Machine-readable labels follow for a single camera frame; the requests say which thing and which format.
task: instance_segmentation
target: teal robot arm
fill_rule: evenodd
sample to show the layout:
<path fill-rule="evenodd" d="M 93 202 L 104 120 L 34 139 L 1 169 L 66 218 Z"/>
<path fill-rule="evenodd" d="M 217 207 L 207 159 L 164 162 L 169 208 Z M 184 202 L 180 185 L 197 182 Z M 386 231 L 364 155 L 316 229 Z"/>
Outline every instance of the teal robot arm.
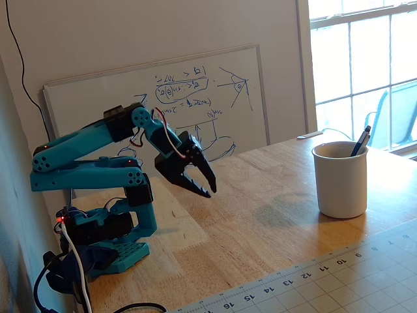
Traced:
<path fill-rule="evenodd" d="M 86 271 L 90 271 L 91 276 L 121 273 L 133 266 L 149 254 L 148 244 L 137 240 L 151 236 L 157 228 L 151 184 L 135 158 L 78 160 L 106 145 L 134 136 L 135 128 L 138 132 L 143 129 L 147 141 L 159 151 L 154 166 L 170 183 L 209 198 L 209 192 L 187 175 L 185 169 L 192 164 L 200 169 L 211 190 L 216 192 L 216 177 L 199 142 L 187 132 L 177 136 L 169 127 L 165 132 L 163 122 L 155 119 L 140 103 L 110 109 L 104 112 L 103 119 L 36 148 L 31 173 L 32 191 L 124 188 L 126 198 L 110 208 L 83 213 L 65 207 L 57 213 L 57 218 L 65 218 L 74 244 L 89 247 L 84 258 L 90 261 L 86 261 L 91 264 Z M 138 225 L 134 226 L 130 213 L 136 214 Z M 99 262 L 98 267 L 91 249 L 99 249 L 101 255 L 107 251 L 111 258 Z"/>

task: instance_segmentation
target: cutting mat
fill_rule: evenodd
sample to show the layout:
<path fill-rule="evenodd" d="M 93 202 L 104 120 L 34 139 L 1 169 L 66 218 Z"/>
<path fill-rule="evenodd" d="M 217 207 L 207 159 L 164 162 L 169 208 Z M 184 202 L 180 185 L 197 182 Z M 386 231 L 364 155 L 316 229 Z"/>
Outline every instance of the cutting mat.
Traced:
<path fill-rule="evenodd" d="M 170 313 L 417 313 L 417 220 Z"/>

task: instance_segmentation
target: wooden table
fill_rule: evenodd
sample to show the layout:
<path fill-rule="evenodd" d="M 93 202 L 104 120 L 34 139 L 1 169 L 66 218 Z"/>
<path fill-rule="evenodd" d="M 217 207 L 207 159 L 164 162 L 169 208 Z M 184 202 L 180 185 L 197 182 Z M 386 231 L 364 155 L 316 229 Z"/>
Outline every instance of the wooden table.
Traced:
<path fill-rule="evenodd" d="M 89 284 L 95 312 L 135 302 L 179 308 L 417 218 L 417 162 L 368 153 L 368 209 L 350 220 L 319 213 L 311 149 L 329 136 L 289 140 L 217 161 L 211 199 L 151 179 L 158 231 L 151 254 Z M 191 176 L 203 182 L 195 170 Z M 74 200 L 100 207 L 122 190 Z"/>

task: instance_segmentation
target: white mug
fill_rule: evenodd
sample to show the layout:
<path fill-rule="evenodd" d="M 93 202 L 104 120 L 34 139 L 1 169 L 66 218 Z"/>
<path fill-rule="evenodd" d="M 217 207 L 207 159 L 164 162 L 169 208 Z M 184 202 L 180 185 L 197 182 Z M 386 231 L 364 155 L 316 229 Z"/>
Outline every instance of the white mug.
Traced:
<path fill-rule="evenodd" d="M 356 142 L 330 142 L 316 146 L 314 156 L 320 212 L 335 218 L 352 218 L 367 207 L 366 154 L 362 147 L 351 156 Z"/>

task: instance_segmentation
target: white wall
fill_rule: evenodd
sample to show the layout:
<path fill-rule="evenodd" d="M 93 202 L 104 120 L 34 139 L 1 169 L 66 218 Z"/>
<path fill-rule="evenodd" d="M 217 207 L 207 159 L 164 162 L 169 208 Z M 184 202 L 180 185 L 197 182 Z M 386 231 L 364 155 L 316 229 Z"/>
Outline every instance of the white wall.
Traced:
<path fill-rule="evenodd" d="M 271 142 L 305 133 L 295 0 L 12 0 L 9 8 L 34 96 L 51 80 L 255 43 Z M 20 85 L 4 5 L 0 16 L 0 54 L 33 151 L 46 136 Z"/>
<path fill-rule="evenodd" d="M 31 154 L 0 58 L 0 312 L 37 312 L 32 289 L 42 255 L 57 242 L 41 194 L 31 192 Z M 64 297 L 43 280 L 44 306 L 66 311 Z"/>

